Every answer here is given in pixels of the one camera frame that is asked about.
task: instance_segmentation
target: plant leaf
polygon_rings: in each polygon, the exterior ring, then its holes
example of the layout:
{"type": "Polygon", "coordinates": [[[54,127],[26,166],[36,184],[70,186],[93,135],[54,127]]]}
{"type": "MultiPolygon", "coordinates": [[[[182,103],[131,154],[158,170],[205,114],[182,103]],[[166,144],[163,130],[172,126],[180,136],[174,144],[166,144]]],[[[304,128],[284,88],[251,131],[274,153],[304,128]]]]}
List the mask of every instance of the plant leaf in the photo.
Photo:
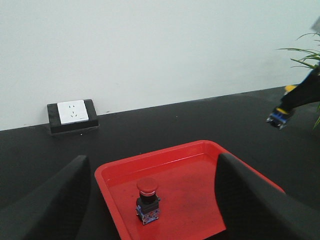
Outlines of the plant leaf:
{"type": "Polygon", "coordinates": [[[313,129],[315,129],[318,126],[319,123],[320,123],[320,116],[319,116],[318,120],[315,122],[315,124],[313,126],[313,129]]]}
{"type": "Polygon", "coordinates": [[[307,50],[307,49],[292,48],[292,47],[279,48],[278,50],[288,50],[288,51],[296,51],[296,52],[302,52],[302,53],[307,53],[307,54],[317,54],[316,52],[310,51],[310,50],[307,50]]]}
{"type": "Polygon", "coordinates": [[[291,59],[292,61],[294,61],[294,62],[297,62],[297,63],[303,64],[303,65],[306,65],[306,66],[308,66],[308,67],[311,68],[311,69],[315,69],[315,68],[316,68],[316,65],[311,65],[311,64],[306,63],[306,62],[304,62],[304,61],[297,60],[297,59],[293,59],[293,58],[290,58],[290,59],[291,59]]]}

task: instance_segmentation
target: red tray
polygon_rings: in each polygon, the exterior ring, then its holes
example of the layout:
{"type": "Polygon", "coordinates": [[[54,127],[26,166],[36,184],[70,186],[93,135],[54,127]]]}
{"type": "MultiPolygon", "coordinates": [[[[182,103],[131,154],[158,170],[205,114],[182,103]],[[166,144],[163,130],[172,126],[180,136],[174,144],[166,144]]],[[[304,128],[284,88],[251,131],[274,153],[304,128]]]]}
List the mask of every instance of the red tray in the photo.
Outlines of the red tray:
{"type": "Polygon", "coordinates": [[[200,140],[101,165],[95,178],[121,239],[203,240],[224,231],[214,191],[220,153],[228,151],[200,140]],[[161,198],[159,219],[147,225],[135,210],[144,177],[157,180],[161,198]]]}

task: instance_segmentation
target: electrical outlet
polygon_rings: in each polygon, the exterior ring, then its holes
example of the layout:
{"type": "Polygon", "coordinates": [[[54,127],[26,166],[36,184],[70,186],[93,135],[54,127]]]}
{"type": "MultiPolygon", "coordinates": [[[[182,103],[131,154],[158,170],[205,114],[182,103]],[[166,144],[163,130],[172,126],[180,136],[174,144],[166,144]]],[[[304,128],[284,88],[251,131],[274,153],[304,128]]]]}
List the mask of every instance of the electrical outlet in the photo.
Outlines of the electrical outlet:
{"type": "Polygon", "coordinates": [[[57,108],[61,125],[89,120],[85,101],[83,100],[58,102],[57,108]]]}

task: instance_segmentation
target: black tabletop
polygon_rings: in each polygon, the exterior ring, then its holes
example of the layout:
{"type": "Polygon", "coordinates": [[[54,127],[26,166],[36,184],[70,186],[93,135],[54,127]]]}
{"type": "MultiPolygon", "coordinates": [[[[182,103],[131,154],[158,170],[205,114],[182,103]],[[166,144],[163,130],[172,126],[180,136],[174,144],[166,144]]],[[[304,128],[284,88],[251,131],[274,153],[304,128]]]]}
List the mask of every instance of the black tabletop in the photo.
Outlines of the black tabletop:
{"type": "Polygon", "coordinates": [[[0,208],[30,193],[78,155],[91,166],[91,194],[77,240],[118,240],[94,178],[102,164],[197,140],[210,140],[320,211],[317,104],[297,109],[279,131],[266,123],[282,87],[98,117],[99,128],[51,136],[49,124],[0,131],[0,208]]]}

